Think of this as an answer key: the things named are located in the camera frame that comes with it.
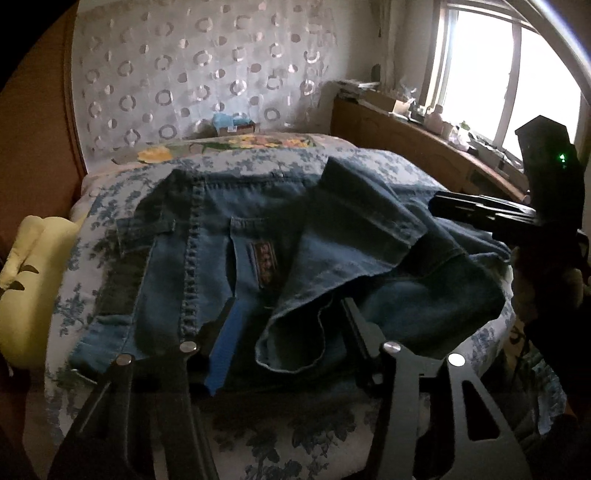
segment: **blue floral pattern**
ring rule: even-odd
[[[96,293],[115,247],[115,221],[127,217],[159,181],[174,168],[237,176],[297,171],[320,174],[329,156],[359,162],[392,184],[429,185],[438,182],[404,158],[386,151],[358,149],[347,142],[330,141],[323,147],[221,151],[179,158],[113,174],[101,187],[84,222],[64,274],[51,321],[46,362],[48,415],[59,441],[67,433],[93,385],[68,365],[68,356],[87,328]],[[511,273],[499,273],[507,304],[489,322],[458,346],[482,375],[490,366],[514,323],[510,305]],[[284,412],[298,399],[288,395]],[[287,480],[342,478],[363,468],[379,402],[365,396],[320,410],[299,410],[251,424],[222,428],[219,415],[204,413],[206,429],[220,478]]]

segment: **pillow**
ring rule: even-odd
[[[51,314],[83,219],[28,216],[2,272],[0,351],[17,368],[43,368]]]

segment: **yellow flower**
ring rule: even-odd
[[[285,140],[283,142],[283,145],[285,147],[290,147],[290,148],[306,148],[306,147],[308,147],[308,144],[306,144],[305,141],[303,141],[299,138],[290,138],[289,140]]]
[[[159,163],[172,159],[172,153],[170,153],[170,150],[164,145],[157,145],[156,147],[146,148],[146,150],[138,152],[138,160],[146,163]]]

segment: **curtain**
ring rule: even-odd
[[[395,48],[404,22],[407,0],[370,0],[381,37],[381,86],[385,92],[396,87]]]

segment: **denim jacket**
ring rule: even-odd
[[[228,388],[338,371],[343,296],[387,338],[443,356],[500,313],[487,267],[509,251],[434,219],[433,194],[334,158],[321,177],[174,170],[117,221],[119,258],[70,363],[92,378],[119,353],[158,355],[194,338],[229,297],[242,301],[246,328]]]

